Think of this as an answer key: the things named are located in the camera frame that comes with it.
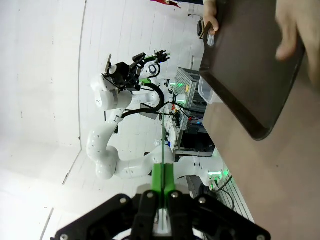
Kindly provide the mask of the green-tipped right gripper left finger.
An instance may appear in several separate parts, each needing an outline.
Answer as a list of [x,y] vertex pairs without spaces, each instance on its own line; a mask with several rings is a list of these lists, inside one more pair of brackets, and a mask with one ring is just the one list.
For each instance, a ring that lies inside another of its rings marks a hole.
[[164,205],[165,166],[155,164],[151,186],[135,196],[117,194],[58,230],[55,240],[152,240],[158,211]]

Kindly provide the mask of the green-tipped right gripper right finger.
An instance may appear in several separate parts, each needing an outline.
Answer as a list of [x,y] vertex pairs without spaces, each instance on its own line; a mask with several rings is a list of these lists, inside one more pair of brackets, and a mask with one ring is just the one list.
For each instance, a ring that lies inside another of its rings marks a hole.
[[174,165],[164,165],[164,197],[172,238],[192,240],[193,230],[213,240],[270,240],[270,233],[215,198],[203,194],[191,198],[176,189]]

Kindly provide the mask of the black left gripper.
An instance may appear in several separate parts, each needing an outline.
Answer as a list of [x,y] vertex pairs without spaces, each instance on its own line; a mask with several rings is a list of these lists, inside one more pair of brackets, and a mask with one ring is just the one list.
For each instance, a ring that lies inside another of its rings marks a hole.
[[157,58],[153,55],[147,56],[144,52],[132,58],[133,63],[128,65],[124,62],[110,65],[108,76],[112,79],[113,84],[120,90],[128,90],[137,92],[145,84],[151,83],[150,75],[142,73],[140,75],[140,67],[146,63],[154,62]]

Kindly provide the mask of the person's right hand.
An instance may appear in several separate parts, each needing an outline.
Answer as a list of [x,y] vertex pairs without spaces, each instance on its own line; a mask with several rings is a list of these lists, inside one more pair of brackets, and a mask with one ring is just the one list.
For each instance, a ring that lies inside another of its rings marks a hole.
[[203,0],[203,22],[205,27],[211,23],[208,33],[212,36],[219,30],[219,23],[216,19],[217,12],[215,0]]

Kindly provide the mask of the person's left hand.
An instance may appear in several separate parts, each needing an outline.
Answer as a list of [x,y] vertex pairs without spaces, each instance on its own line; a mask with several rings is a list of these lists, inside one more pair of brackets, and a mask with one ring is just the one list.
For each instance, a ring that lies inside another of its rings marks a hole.
[[294,0],[277,0],[275,19],[282,35],[275,57],[277,60],[283,61],[295,52],[297,46],[298,27]]

